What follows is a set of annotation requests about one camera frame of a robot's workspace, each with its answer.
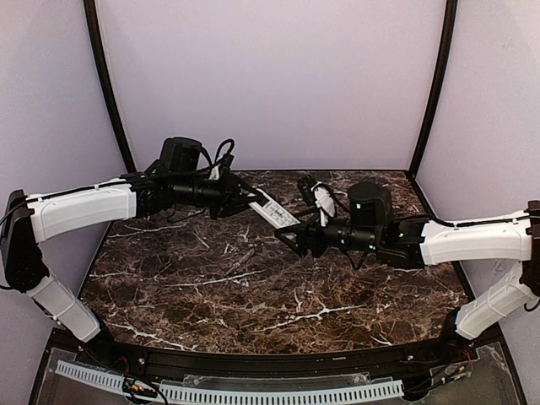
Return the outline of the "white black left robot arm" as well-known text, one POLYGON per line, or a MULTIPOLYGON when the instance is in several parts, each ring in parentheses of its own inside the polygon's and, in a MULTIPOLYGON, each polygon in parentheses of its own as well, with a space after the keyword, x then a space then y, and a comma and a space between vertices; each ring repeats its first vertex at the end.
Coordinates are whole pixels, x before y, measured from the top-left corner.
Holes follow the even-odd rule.
POLYGON ((44 263, 39 244, 73 230, 145 218, 178 205, 206 208, 210 218, 217 219, 266 201, 261 192, 231 173, 230 151, 200 168, 199 158, 206 153, 197 140, 167 138, 160 157, 145 171, 63 192, 12 192, 1 220, 7 289, 28 295, 82 343, 103 336, 98 317, 44 263))

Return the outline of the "white air conditioner remote control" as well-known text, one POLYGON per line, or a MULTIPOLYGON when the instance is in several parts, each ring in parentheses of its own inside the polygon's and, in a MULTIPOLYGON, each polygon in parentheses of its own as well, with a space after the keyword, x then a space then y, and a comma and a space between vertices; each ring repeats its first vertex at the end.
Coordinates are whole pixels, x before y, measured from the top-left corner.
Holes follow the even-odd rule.
POLYGON ((300 223, 293 214, 287 211, 273 197, 261 188, 257 188, 256 190, 266 198, 266 202, 263 204, 251 202, 250 207, 275 229, 282 229, 300 223))

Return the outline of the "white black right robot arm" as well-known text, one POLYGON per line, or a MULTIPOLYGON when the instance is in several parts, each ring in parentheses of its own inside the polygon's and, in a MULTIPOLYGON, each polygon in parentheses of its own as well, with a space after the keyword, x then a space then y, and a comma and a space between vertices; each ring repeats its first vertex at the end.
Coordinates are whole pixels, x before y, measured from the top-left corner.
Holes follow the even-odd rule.
POLYGON ((442 262, 510 259, 511 270, 472 302, 452 310, 441 343, 468 344, 511 312, 539 298, 539 202, 525 210, 488 219, 448 222, 429 216, 394 219, 391 192, 375 183, 348 189, 348 217, 339 218, 317 197, 326 185, 301 180, 305 200, 320 214, 276 229, 274 234, 299 257, 320 257, 326 249, 344 255, 372 254, 393 268, 420 269, 442 262))

